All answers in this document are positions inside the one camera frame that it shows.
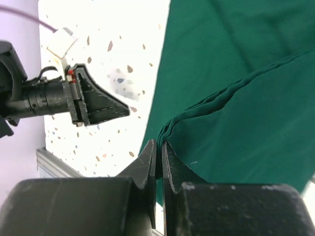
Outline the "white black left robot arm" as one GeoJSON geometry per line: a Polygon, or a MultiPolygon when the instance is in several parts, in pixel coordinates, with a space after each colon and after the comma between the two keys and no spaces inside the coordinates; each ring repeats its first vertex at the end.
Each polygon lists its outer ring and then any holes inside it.
{"type": "Polygon", "coordinates": [[[68,112],[72,124],[90,126],[129,116],[128,105],[97,85],[84,64],[65,65],[61,76],[48,80],[43,74],[50,70],[57,68],[47,66],[28,80],[13,45],[1,41],[1,137],[12,136],[22,118],[68,112]]]}

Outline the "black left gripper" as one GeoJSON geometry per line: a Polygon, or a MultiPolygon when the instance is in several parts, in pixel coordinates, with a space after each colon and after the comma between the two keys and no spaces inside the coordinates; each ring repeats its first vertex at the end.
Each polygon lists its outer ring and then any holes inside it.
{"type": "Polygon", "coordinates": [[[47,80],[42,74],[23,83],[23,117],[69,112],[72,123],[96,125],[130,115],[126,103],[101,88],[84,64],[47,80]]]}

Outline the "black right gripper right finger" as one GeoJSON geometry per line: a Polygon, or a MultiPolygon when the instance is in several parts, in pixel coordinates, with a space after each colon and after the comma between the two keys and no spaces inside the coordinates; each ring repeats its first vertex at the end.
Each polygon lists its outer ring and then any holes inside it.
{"type": "Polygon", "coordinates": [[[170,143],[161,148],[167,236],[312,236],[299,193],[286,184],[207,183],[170,143]]]}

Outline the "dark green surgical cloth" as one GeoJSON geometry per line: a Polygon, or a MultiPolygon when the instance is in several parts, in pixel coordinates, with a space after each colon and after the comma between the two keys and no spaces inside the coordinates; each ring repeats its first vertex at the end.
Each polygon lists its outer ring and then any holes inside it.
{"type": "Polygon", "coordinates": [[[143,141],[212,183],[315,172],[315,3],[173,0],[143,141]]]}

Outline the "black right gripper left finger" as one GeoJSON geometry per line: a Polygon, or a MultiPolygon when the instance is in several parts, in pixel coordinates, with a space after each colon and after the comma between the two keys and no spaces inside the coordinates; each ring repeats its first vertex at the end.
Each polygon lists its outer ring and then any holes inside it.
{"type": "Polygon", "coordinates": [[[155,140],[116,177],[18,183],[0,210],[3,236],[150,236],[156,226],[155,140]]]}

